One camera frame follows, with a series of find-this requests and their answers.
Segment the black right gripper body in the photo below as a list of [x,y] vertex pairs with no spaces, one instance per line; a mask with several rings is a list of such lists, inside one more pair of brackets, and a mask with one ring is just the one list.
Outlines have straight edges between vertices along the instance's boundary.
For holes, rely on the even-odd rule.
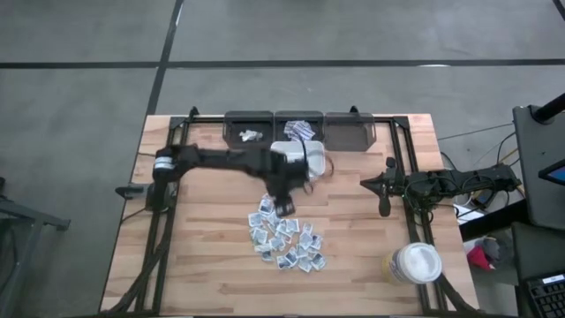
[[386,169],[380,175],[378,196],[380,198],[379,213],[383,217],[388,217],[391,211],[390,196],[400,196],[403,193],[405,176],[399,170],[395,158],[388,157],[385,164]]

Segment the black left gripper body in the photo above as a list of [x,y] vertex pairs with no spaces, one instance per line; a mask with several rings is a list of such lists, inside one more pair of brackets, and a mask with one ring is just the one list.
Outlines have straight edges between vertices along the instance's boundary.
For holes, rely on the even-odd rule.
[[289,162],[285,154],[271,152],[270,168],[265,181],[270,196],[286,198],[295,188],[309,180],[309,166],[304,157]]

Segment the white plastic bin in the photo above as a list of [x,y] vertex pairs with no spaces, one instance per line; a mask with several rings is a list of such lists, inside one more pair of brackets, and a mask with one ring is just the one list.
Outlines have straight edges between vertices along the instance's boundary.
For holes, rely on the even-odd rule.
[[271,149],[285,154],[289,162],[306,159],[311,181],[320,178],[326,172],[325,148],[320,141],[276,141],[271,145]]

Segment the grey plastic bin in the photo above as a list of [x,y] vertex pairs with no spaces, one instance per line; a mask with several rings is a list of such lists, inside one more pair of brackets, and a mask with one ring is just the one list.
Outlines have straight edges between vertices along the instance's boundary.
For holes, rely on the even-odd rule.
[[[261,132],[259,141],[242,141],[245,130]],[[274,141],[274,113],[271,111],[228,111],[224,115],[222,136],[229,148],[268,148]]]
[[376,141],[373,115],[329,112],[325,117],[324,135],[326,150],[365,152]]
[[324,139],[324,114],[317,110],[288,110],[275,113],[275,139],[277,141],[290,141],[283,132],[288,121],[307,122],[314,131],[312,140],[323,141]]

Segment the white paper sheet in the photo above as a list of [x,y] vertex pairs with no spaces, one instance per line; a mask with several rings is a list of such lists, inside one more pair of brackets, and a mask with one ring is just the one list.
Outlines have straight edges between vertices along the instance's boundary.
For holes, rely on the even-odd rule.
[[460,205],[455,205],[454,211],[459,225],[478,219],[485,214],[482,210],[474,210],[473,208],[467,208]]

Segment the Lysol wipes canister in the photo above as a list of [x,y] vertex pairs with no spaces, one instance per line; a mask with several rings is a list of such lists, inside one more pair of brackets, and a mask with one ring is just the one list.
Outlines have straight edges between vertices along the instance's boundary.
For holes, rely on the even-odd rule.
[[381,272],[391,284],[430,284],[441,275],[442,261],[434,246],[411,243],[387,255]]

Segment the red cloth bag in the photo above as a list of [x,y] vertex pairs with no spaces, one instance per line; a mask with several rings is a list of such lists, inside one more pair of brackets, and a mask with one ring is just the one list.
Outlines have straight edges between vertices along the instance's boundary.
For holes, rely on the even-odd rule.
[[486,252],[482,246],[474,246],[467,253],[467,260],[470,265],[479,269],[483,269],[485,271],[495,270],[495,266],[487,257]]

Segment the grey fabric bundle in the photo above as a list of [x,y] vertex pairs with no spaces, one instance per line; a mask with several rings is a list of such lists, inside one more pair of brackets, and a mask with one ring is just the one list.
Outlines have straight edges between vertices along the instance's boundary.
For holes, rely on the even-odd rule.
[[500,259],[500,245],[496,238],[485,237],[482,241],[482,249],[490,262]]

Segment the dark grey side cart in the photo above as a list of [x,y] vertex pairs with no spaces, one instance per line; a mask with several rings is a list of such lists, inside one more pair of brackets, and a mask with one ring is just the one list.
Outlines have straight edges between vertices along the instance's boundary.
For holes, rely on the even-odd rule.
[[543,169],[565,160],[565,112],[542,125],[528,108],[515,107],[513,121],[529,218],[537,226],[565,231],[565,185],[539,176]]

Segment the blue screen display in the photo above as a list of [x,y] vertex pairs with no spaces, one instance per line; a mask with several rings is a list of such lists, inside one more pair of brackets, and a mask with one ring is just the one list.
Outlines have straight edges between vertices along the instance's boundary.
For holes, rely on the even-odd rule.
[[539,177],[557,185],[565,186],[565,159],[540,170]]

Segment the black keyboard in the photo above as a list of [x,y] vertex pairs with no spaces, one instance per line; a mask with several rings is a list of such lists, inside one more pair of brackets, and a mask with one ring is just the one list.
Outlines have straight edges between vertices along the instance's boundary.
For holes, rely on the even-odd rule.
[[529,278],[524,283],[536,318],[565,318],[565,273]]

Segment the grey metal stand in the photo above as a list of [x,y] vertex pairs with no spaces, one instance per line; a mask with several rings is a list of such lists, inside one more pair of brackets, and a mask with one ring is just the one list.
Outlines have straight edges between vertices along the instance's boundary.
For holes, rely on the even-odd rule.
[[0,177],[0,215],[6,215],[0,217],[0,254],[3,245],[2,234],[7,233],[12,242],[13,265],[7,277],[0,283],[0,318],[11,318],[19,301],[42,228],[51,225],[57,231],[67,231],[71,220],[43,213],[9,200],[4,195],[4,186],[5,178]]

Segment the black cart post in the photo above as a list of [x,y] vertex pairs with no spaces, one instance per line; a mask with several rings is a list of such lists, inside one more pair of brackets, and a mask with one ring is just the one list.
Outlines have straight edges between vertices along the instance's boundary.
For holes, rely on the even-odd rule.
[[544,106],[529,107],[531,117],[542,125],[549,125],[554,121],[554,117],[565,111],[565,93],[555,97]]

